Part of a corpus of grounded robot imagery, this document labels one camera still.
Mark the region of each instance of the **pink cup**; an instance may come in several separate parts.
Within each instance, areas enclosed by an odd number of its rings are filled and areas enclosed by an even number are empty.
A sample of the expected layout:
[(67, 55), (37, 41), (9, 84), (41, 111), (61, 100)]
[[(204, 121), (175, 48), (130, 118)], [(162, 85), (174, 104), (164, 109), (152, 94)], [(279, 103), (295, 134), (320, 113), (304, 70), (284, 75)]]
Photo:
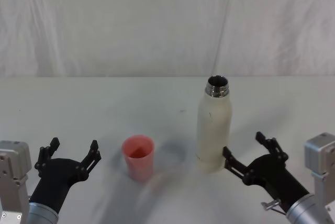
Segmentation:
[(144, 182), (152, 176), (153, 150), (152, 139), (144, 135), (134, 135), (124, 141), (122, 153), (133, 180)]

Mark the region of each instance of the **bottle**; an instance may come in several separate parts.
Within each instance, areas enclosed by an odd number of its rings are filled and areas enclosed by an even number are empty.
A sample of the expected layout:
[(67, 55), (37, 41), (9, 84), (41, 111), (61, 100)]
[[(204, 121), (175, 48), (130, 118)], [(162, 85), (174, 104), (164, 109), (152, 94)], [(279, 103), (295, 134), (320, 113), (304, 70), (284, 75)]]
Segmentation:
[(232, 116), (228, 80), (211, 76), (198, 108), (197, 158), (203, 172), (223, 168), (223, 147), (227, 145)]

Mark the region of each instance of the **white table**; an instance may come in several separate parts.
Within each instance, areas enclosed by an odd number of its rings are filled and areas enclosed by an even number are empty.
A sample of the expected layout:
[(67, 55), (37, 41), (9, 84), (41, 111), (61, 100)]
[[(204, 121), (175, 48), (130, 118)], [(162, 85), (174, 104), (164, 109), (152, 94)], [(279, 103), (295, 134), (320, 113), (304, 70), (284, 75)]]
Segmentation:
[[(254, 135), (277, 137), (288, 170), (311, 192), (304, 143), (335, 133), (335, 77), (232, 77), (230, 148), (248, 165), (266, 153)], [(52, 137), (54, 158), (81, 161), (93, 139), (102, 160), (74, 185), (59, 224), (288, 223), (260, 202), (271, 198), (224, 170), (203, 175), (195, 166), (197, 105), (206, 78), (1, 79), (0, 139), (26, 141), (32, 164)], [(125, 174), (121, 143), (142, 133), (155, 141), (156, 174), (139, 185)], [(29, 172), (31, 194), (39, 181)]]

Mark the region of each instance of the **white cloth backdrop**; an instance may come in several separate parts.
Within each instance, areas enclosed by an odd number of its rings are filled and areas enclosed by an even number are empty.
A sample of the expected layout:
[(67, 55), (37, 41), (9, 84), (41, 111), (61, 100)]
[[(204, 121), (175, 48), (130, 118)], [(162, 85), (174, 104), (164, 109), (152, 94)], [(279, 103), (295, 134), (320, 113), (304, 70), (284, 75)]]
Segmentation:
[(335, 74), (335, 0), (0, 0), (0, 76), (212, 73)]

